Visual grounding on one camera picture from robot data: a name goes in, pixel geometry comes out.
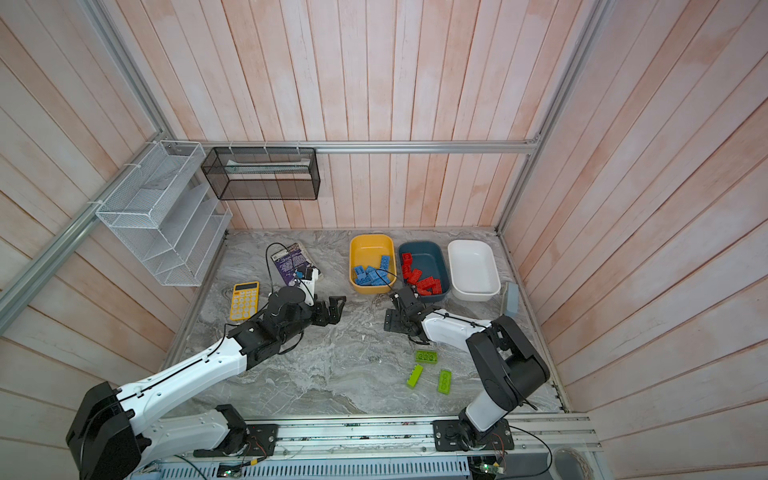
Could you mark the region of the green lego brick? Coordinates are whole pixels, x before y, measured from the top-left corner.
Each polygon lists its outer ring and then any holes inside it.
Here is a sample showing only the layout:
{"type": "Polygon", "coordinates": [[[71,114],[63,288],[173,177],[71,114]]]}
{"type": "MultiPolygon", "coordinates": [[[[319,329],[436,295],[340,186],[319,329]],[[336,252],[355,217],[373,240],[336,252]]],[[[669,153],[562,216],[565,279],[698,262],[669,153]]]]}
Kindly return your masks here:
{"type": "Polygon", "coordinates": [[[420,364],[435,365],[438,363],[438,353],[430,350],[416,350],[414,352],[414,359],[420,364]]]}
{"type": "Polygon", "coordinates": [[[437,391],[443,395],[449,395],[451,392],[452,373],[448,370],[441,370],[438,376],[437,391]]]}
{"type": "Polygon", "coordinates": [[[424,368],[422,365],[415,365],[408,376],[406,385],[409,388],[414,389],[417,386],[423,371],[424,371],[424,368]]]}

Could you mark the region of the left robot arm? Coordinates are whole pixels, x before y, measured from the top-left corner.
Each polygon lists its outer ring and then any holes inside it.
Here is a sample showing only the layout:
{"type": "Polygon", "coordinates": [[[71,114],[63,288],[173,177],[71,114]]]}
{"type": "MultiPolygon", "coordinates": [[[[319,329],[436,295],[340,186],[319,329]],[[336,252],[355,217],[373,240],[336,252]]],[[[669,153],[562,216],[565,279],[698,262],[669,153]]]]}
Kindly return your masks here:
{"type": "Polygon", "coordinates": [[[142,380],[90,388],[65,442],[82,479],[124,479],[147,464],[190,451],[241,456],[249,426],[231,404],[166,419],[169,411],[208,388],[287,352],[310,326],[340,321],[343,296],[323,301],[302,280],[272,293],[250,318],[227,325],[223,337],[198,354],[142,380]]]}

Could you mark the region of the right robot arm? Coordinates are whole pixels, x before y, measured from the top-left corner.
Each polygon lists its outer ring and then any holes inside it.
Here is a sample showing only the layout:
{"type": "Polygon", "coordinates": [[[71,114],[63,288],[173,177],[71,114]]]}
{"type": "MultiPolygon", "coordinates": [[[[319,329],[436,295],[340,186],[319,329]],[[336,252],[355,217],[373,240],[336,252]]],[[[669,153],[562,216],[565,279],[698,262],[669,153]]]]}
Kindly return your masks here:
{"type": "Polygon", "coordinates": [[[510,317],[481,320],[425,304],[405,287],[389,294],[393,308],[385,329],[420,343],[445,344],[469,353],[482,383],[458,417],[461,432],[487,434],[550,379],[541,354],[510,317]]]}

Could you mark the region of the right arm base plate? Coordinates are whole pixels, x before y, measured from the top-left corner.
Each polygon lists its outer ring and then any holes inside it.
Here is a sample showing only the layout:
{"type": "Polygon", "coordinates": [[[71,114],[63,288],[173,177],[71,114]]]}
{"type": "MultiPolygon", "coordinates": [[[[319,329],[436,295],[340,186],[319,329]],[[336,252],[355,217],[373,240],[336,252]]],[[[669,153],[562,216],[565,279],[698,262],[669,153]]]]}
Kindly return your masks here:
{"type": "Polygon", "coordinates": [[[469,452],[475,450],[514,449],[511,428],[506,419],[500,419],[486,431],[480,431],[466,419],[435,420],[434,446],[438,452],[469,452]]]}

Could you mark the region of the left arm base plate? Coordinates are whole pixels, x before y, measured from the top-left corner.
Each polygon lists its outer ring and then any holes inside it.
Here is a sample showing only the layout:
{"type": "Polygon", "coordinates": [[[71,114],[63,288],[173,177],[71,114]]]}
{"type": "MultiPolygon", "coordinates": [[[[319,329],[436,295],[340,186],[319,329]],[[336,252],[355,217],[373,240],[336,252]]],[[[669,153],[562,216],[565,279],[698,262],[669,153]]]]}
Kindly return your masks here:
{"type": "Polygon", "coordinates": [[[208,457],[256,457],[267,458],[274,454],[279,426],[277,424],[248,424],[236,429],[214,449],[193,451],[196,458],[208,457]]]}

